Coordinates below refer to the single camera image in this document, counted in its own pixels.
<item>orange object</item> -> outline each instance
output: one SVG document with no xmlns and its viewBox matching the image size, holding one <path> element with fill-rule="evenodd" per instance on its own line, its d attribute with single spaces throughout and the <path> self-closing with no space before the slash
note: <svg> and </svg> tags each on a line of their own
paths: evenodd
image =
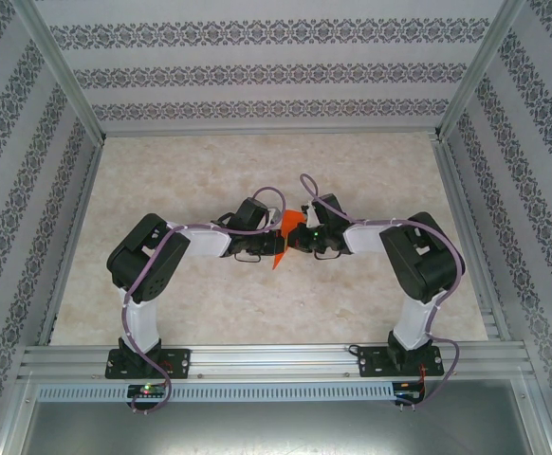
<svg viewBox="0 0 552 455">
<path fill-rule="evenodd" d="M 272 270 L 276 268 L 276 266 L 282 260 L 282 258 L 285 256 L 286 251 L 288 250 L 288 233 L 304 221 L 305 215 L 300 211 L 285 210 L 285 216 L 283 217 L 283 222 L 280 227 L 281 235 L 285 237 L 285 251 L 274 256 L 274 266 L 272 266 Z"/>
</svg>

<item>wire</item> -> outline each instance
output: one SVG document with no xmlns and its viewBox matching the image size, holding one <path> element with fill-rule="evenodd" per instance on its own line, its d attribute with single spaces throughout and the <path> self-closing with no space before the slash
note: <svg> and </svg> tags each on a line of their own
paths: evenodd
<svg viewBox="0 0 552 455">
<path fill-rule="evenodd" d="M 262 227 L 261 229 L 257 229 L 257 230 L 235 230 L 235 229 L 227 229 L 225 227 L 219 227 L 217 225 L 210 225 L 210 224 L 194 224 L 194 225 L 181 225 L 181 226 L 175 226 L 173 227 L 171 230 L 169 230 L 166 235 L 162 238 L 162 240 L 160 241 L 160 243 L 158 244 L 158 246 L 156 247 L 156 249 L 154 250 L 154 254 L 152 255 L 152 257 L 150 258 L 150 260 L 147 262 L 147 264 L 143 267 L 143 269 L 141 270 L 141 273 L 139 273 L 139 275 L 137 276 L 137 278 L 135 279 L 135 281 L 133 282 L 133 285 L 128 289 L 128 291 L 126 291 L 126 294 L 124 296 L 124 302 L 122 304 L 122 311 L 121 311 L 121 314 L 120 314 L 120 317 L 121 317 L 121 320 L 122 320 L 122 327 L 124 329 L 124 335 L 127 337 L 129 343 L 131 344 L 131 346 L 133 347 L 133 350 L 143 359 L 145 360 L 149 365 L 152 366 L 152 368 L 154 368 L 154 370 L 156 370 L 157 372 L 159 372 L 162 377 L 164 377 L 164 382 L 166 384 L 166 387 L 167 387 L 167 392 L 165 393 L 164 395 L 164 398 L 162 399 L 162 401 L 160 401 L 159 403 L 157 403 L 155 406 L 153 406 L 152 408 L 150 409 L 144 409 L 144 410 L 141 410 L 141 409 L 138 409 L 136 408 L 135 406 L 135 403 L 137 401 L 138 398 L 141 397 L 141 395 L 135 395 L 133 397 L 133 400 L 131 401 L 131 409 L 133 410 L 133 412 L 142 412 L 143 414 L 147 415 L 149 413 L 152 413 L 152 412 L 156 412 L 157 410 L 159 410 L 160 408 L 166 406 L 166 404 L 169 402 L 169 399 L 171 398 L 171 394 L 173 392 L 173 383 L 171 382 L 171 377 L 169 376 L 169 374 L 167 372 L 164 371 L 164 369 L 162 369 L 159 365 L 157 365 L 155 363 L 154 360 L 152 360 L 149 356 L 147 356 L 140 348 L 139 346 L 137 345 L 137 343 L 135 342 L 135 340 L 133 339 L 133 336 L 131 334 L 131 330 L 130 330 L 130 327 L 128 325 L 128 321 L 126 320 L 126 316 L 127 316 L 127 312 L 128 312 L 128 307 L 129 307 L 129 304 L 131 302 L 131 298 L 133 296 L 133 294 L 135 293 L 135 291 L 137 290 L 137 288 L 139 287 L 139 285 L 141 284 L 141 282 L 143 282 L 143 280 L 145 279 L 146 275 L 148 274 L 148 272 L 150 271 L 150 269 L 152 268 L 152 265 L 154 264 L 154 262 L 156 261 L 157 257 L 158 257 L 158 254 L 160 253 L 160 251 L 162 250 L 162 248 L 166 245 L 166 243 L 169 241 L 169 239 L 174 236 L 177 232 L 181 231 L 181 230 L 184 230 L 184 229 L 188 229 L 188 228 L 198 228 L 198 229 L 207 229 L 207 230 L 216 230 L 218 232 L 223 232 L 223 233 L 226 233 L 226 234 L 239 234 L 239 235 L 254 235 L 254 234 L 262 234 L 264 232 L 268 232 L 269 230 L 271 230 L 274 226 L 276 226 L 278 223 L 280 223 L 281 221 L 283 221 L 283 216 L 285 215 L 285 211 L 286 211 L 286 200 L 285 200 L 285 195 L 280 191 L 278 190 L 277 188 L 274 188 L 274 187 L 262 187 L 260 188 L 259 190 L 257 190 L 255 192 L 255 194 L 253 194 L 253 199 L 261 192 L 263 191 L 273 191 L 275 192 L 276 194 L 278 194 L 281 198 L 281 201 L 283 203 L 283 208 L 282 208 L 282 211 L 280 212 L 280 214 L 276 217 L 276 219 L 274 221 L 272 221 L 272 223 L 269 225 L 269 226 L 265 226 L 265 227 Z"/>
<path fill-rule="evenodd" d="M 455 246 L 451 243 L 451 241 L 443 234 L 438 232 L 433 227 L 424 225 L 423 223 L 417 223 L 416 221 L 412 220 L 398 220 L 398 219 L 392 219 L 392 220 L 357 220 L 355 218 L 352 218 L 351 216 L 347 215 L 346 213 L 343 213 L 342 211 L 339 211 L 331 206 L 329 206 L 326 202 L 324 202 L 318 195 L 318 184 L 316 183 L 316 180 L 314 180 L 310 175 L 307 173 L 302 173 L 299 176 L 300 181 L 302 182 L 302 185 L 304 186 L 305 190 L 312 196 L 312 199 L 314 202 L 317 202 L 324 206 L 326 209 L 331 210 L 336 215 L 340 216 L 344 220 L 349 221 L 350 223 L 354 225 L 365 225 L 365 226 L 399 226 L 399 225 L 406 225 L 411 226 L 414 228 L 419 228 L 422 230 L 425 230 L 426 232 L 430 233 L 434 237 L 436 237 L 438 240 L 440 240 L 449 252 L 451 253 L 451 256 L 453 257 L 453 260 L 455 261 L 455 269 L 457 271 L 455 275 L 455 281 L 453 282 L 453 285 L 451 288 L 444 293 L 441 297 L 439 297 L 436 302 L 434 303 L 434 307 L 432 308 L 432 311 L 430 312 L 430 315 L 428 316 L 428 321 L 426 322 L 426 335 L 429 339 L 432 341 L 438 342 L 438 343 L 449 343 L 455 348 L 455 357 L 453 358 L 453 362 L 451 363 L 451 366 L 449 367 L 449 370 L 445 374 L 445 377 L 443 377 L 442 381 L 436 387 L 436 389 L 428 395 L 421 403 L 419 403 L 417 406 L 423 406 L 427 402 L 429 402 L 431 399 L 433 399 L 440 391 L 442 390 L 443 386 L 447 383 L 453 372 L 455 371 L 455 367 L 457 366 L 457 363 L 459 362 L 459 344 L 457 344 L 456 341 L 448 338 L 443 337 L 435 337 L 432 335 L 432 324 L 434 322 L 434 318 L 436 317 L 436 313 L 438 313 L 438 310 L 440 309 L 440 305 L 449 298 L 449 296 L 455 292 L 455 289 L 457 289 L 457 286 L 459 286 L 459 283 L 462 280 L 462 263 L 460 259 L 460 254 L 455 248 Z M 312 190 L 308 184 L 307 181 L 309 181 L 314 189 Z"/>
</svg>

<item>beige floor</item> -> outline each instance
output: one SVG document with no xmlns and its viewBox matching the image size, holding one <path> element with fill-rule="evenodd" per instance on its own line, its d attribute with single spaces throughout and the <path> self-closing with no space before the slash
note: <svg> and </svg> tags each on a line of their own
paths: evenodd
<svg viewBox="0 0 552 455">
<path fill-rule="evenodd" d="M 353 216 L 407 218 L 428 211 L 458 244 L 431 144 L 424 134 L 190 136 L 107 139 L 52 339 L 115 344 L 120 302 L 105 261 L 148 212 L 178 223 L 236 210 L 264 185 L 299 209 L 301 172 L 335 193 Z M 276 205 L 277 197 L 263 200 Z M 403 294 L 385 256 L 317 262 L 286 253 L 241 264 L 187 258 L 159 305 L 166 344 L 385 341 Z M 439 313 L 434 333 L 487 339 L 468 274 Z"/>
</svg>

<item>floor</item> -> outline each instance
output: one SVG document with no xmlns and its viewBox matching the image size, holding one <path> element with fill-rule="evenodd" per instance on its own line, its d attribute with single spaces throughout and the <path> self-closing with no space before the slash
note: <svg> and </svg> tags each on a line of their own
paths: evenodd
<svg viewBox="0 0 552 455">
<path fill-rule="evenodd" d="M 234 211 L 264 185 L 290 209 L 321 193 L 369 219 L 428 211 L 459 246 L 428 136 L 412 134 L 108 138 L 52 338 L 53 345 L 115 344 L 120 305 L 105 262 L 148 212 L 176 223 L 208 222 Z M 278 198 L 261 196 L 269 206 Z M 162 293 L 164 344 L 346 343 L 385 341 L 403 293 L 385 254 L 317 262 L 289 250 L 272 261 L 184 258 Z M 487 339 L 468 274 L 443 305 L 433 332 Z"/>
</svg>

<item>patterned wallpaper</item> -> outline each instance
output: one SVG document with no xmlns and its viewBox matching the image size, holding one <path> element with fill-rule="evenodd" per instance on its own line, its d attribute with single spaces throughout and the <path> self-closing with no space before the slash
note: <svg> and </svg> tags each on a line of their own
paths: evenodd
<svg viewBox="0 0 552 455">
<path fill-rule="evenodd" d="M 552 2 L 527 2 L 449 144 L 507 323 L 552 416 Z"/>
<path fill-rule="evenodd" d="M 436 126 L 502 0 L 38 1 L 108 133 Z"/>
<path fill-rule="evenodd" d="M 35 344 L 96 150 L 7 0 L 0 0 L 0 412 Z"/>
</svg>

